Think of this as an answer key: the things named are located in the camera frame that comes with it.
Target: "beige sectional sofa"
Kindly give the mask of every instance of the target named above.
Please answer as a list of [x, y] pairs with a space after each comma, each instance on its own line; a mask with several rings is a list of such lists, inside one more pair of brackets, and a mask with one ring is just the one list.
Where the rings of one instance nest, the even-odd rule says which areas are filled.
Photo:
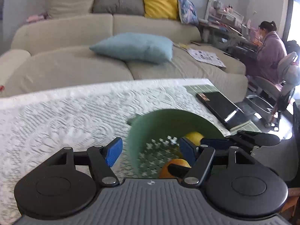
[[89, 14], [24, 25], [11, 50], [0, 58], [0, 85], [5, 86], [0, 96], [102, 82], [208, 78], [233, 102], [244, 99], [248, 85], [244, 64], [209, 45], [191, 46], [215, 52], [227, 68], [200, 63], [177, 47], [172, 62], [161, 65], [123, 62], [89, 50], [89, 45], [123, 32], [162, 35], [185, 44], [201, 39], [196, 27], [143, 16]]

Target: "paper on desk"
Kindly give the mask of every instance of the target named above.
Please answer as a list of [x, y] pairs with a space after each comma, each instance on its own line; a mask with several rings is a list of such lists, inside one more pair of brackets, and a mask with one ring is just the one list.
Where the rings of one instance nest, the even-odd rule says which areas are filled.
[[182, 44], [182, 43], [178, 43], [178, 44], [173, 43], [173, 45], [176, 46], [176, 47], [178, 47], [178, 48], [181, 48], [182, 50], [185, 50], [185, 51], [188, 51], [188, 48], [189, 48], [188, 45]]
[[194, 50], [191, 48], [188, 48], [187, 52], [199, 62], [208, 63], [217, 67], [226, 68], [225, 64], [217, 57], [215, 53]]

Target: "grey pillow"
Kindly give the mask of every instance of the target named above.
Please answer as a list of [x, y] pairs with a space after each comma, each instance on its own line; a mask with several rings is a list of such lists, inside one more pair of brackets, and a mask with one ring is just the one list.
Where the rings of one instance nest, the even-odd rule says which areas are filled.
[[143, 0], [95, 0], [93, 13], [140, 15], [145, 14]]

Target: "woman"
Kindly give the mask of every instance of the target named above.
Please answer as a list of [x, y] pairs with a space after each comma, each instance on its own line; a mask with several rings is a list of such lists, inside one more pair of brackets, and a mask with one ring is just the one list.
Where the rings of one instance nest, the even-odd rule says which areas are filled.
[[263, 38], [259, 42], [256, 53], [256, 61], [246, 62], [246, 75], [260, 76], [274, 84], [279, 84], [277, 66], [281, 59], [287, 55], [287, 51], [282, 40], [276, 33], [275, 22], [264, 21], [259, 26], [259, 33]]

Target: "orange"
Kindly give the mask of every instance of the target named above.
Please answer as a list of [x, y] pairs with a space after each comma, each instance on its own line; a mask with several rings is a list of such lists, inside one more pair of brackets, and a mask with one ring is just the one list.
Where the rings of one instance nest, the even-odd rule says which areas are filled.
[[174, 179], [174, 178], [176, 178], [176, 177], [172, 176], [168, 171], [168, 166], [170, 164], [177, 164], [177, 165], [180, 165], [180, 166], [183, 166], [183, 167], [191, 167], [186, 160], [173, 159], [173, 160], [169, 161], [166, 165], [164, 165], [163, 168], [161, 169], [161, 172], [159, 174], [160, 179]]
[[185, 135], [191, 142], [193, 142], [196, 146], [200, 145], [200, 141], [204, 138], [204, 136], [198, 132], [191, 132]]

